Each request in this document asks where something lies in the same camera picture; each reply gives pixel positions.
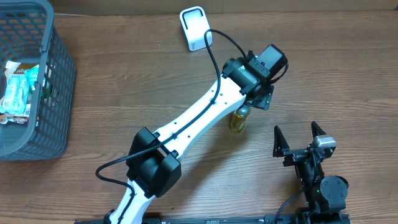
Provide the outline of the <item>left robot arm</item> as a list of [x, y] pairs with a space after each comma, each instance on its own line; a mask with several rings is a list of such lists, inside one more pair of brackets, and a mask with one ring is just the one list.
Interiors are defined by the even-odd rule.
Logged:
[[134, 136], [129, 154], [126, 193], [104, 223], [141, 223], [151, 201], [165, 194], [181, 176], [181, 161], [194, 143], [220, 119], [251, 106], [268, 110], [278, 72], [288, 60], [270, 44], [258, 56], [252, 52], [231, 58], [213, 86], [179, 117], [154, 132], [142, 128]]

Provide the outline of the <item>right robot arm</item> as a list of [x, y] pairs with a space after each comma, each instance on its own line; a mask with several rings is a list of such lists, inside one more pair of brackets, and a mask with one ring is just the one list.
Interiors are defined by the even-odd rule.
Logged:
[[[313, 141], [303, 149], [291, 150], [278, 126], [274, 127], [272, 155], [282, 157], [285, 167], [295, 167], [302, 189], [288, 198], [278, 209], [273, 223], [350, 223], [346, 208], [348, 181], [342, 176], [326, 176], [321, 163], [332, 156], [336, 149], [335, 139], [324, 132], [316, 122], [311, 122]], [[287, 204], [304, 194], [306, 206], [295, 213], [282, 215]]]

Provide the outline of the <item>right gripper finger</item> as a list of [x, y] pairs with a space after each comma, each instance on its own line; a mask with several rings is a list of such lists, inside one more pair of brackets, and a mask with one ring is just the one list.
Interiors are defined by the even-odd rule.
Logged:
[[282, 134], [282, 131], [278, 126], [274, 127], [274, 147], [273, 147], [273, 152], [272, 155], [274, 157], [284, 157], [285, 152], [289, 151], [290, 147], [285, 140], [284, 135]]
[[326, 132], [317, 124], [316, 121], [311, 122], [312, 136], [316, 138], [317, 136], [326, 135]]

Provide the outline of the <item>yellow drink bottle silver cap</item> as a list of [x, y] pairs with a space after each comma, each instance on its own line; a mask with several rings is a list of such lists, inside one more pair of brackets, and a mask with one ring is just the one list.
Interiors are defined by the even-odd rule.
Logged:
[[240, 108], [233, 112], [229, 127], [234, 132], [241, 132], [246, 124], [246, 120], [251, 112], [247, 105], [242, 105]]

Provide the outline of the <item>small teal white packet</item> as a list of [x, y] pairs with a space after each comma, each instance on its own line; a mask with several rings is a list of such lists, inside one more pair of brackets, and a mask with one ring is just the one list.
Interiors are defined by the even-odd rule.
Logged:
[[35, 82], [38, 79], [38, 74], [39, 74], [39, 66], [38, 65], [36, 65], [24, 72], [24, 75], [25, 75], [27, 81], [29, 82], [31, 91], [35, 90]]

